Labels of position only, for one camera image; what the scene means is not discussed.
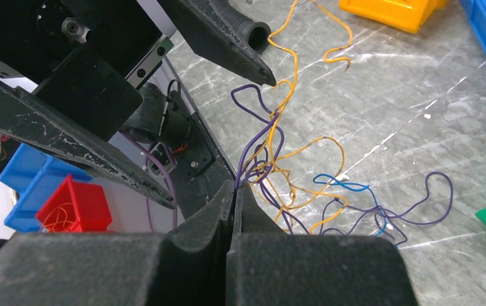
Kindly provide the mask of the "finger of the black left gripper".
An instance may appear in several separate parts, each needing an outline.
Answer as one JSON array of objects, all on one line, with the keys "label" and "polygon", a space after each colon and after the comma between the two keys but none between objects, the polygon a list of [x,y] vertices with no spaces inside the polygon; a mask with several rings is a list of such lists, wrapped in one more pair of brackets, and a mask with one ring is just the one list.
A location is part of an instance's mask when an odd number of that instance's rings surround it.
[{"label": "finger of the black left gripper", "polygon": [[260,58],[269,45],[267,23],[252,20],[228,1],[159,4],[196,55],[253,83],[276,85],[271,68]]}]

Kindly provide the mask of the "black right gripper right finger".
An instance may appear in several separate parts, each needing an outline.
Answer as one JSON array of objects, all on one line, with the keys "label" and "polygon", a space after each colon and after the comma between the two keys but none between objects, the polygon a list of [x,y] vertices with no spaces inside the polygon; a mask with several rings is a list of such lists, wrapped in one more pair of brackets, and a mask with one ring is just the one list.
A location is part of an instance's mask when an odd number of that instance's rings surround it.
[{"label": "black right gripper right finger", "polygon": [[258,205],[249,183],[243,183],[234,191],[232,202],[232,249],[235,247],[237,238],[244,233],[285,234],[284,230]]}]

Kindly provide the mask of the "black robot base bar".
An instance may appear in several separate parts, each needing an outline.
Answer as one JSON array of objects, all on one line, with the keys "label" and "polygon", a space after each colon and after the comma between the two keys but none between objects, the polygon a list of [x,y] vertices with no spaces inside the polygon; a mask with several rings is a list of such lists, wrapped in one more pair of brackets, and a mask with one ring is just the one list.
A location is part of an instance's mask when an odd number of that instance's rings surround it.
[{"label": "black robot base bar", "polygon": [[233,167],[168,60],[139,93],[143,102],[120,133],[153,148],[153,157],[169,173],[178,208],[190,217],[226,180],[234,180]]}]

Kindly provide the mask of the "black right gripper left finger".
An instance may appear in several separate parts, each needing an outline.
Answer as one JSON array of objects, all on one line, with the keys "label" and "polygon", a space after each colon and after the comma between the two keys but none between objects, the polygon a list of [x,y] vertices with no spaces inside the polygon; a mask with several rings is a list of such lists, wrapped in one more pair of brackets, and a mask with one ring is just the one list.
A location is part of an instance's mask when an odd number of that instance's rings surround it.
[{"label": "black right gripper left finger", "polygon": [[205,250],[232,226],[234,199],[234,181],[226,180],[202,209],[168,233],[169,241],[184,252]]}]

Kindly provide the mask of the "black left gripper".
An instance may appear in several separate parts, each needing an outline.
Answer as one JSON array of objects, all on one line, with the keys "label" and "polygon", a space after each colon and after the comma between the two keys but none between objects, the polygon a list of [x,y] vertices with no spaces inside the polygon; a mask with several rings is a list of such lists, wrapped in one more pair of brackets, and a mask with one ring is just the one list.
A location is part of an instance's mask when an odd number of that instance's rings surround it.
[{"label": "black left gripper", "polygon": [[37,85],[33,96],[0,81],[0,132],[174,209],[161,184],[105,141],[172,47],[136,1],[0,1],[0,61]]}]

